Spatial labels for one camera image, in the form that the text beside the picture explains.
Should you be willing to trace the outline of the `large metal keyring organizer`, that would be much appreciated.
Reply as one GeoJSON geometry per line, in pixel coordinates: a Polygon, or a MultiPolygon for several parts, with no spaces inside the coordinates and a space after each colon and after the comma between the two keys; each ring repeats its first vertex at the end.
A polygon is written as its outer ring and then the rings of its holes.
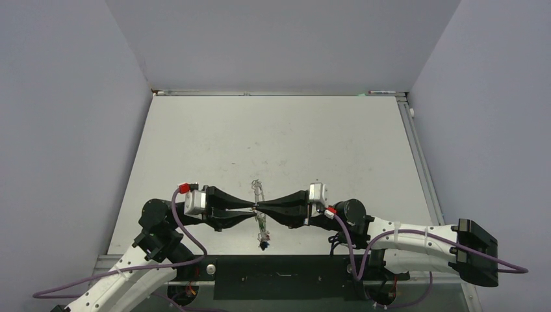
{"type": "Polygon", "coordinates": [[[265,200],[262,182],[259,179],[253,180],[251,182],[251,188],[253,190],[255,199],[255,204],[253,205],[252,211],[256,214],[255,219],[259,227],[259,234],[257,239],[259,241],[259,245],[261,242],[267,242],[269,244],[270,232],[267,229],[266,215],[257,209],[257,203],[265,200]]]}

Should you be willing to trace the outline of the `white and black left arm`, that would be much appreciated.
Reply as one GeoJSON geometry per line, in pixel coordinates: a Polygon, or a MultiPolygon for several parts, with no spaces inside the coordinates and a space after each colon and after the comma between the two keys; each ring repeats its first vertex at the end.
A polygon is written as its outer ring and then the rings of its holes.
{"type": "Polygon", "coordinates": [[[138,221],[141,230],[110,270],[63,286],[35,293],[34,298],[53,298],[54,293],[93,282],[71,302],[53,311],[129,311],[160,285],[174,278],[187,279],[208,251],[187,229],[206,224],[215,231],[231,228],[256,214],[252,201],[241,200],[216,187],[180,184],[170,200],[145,203],[138,221]]]}

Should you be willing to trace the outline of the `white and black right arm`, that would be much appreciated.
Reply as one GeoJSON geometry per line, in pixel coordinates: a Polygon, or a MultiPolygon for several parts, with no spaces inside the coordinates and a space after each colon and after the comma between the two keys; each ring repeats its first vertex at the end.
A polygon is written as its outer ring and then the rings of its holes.
{"type": "Polygon", "coordinates": [[[460,219],[456,225],[420,226],[370,216],[357,199],[328,205],[323,198],[300,191],[256,205],[288,228],[315,226],[336,231],[350,252],[355,280],[368,273],[384,278],[390,272],[442,272],[482,287],[498,286],[498,242],[476,222],[460,219]]]}

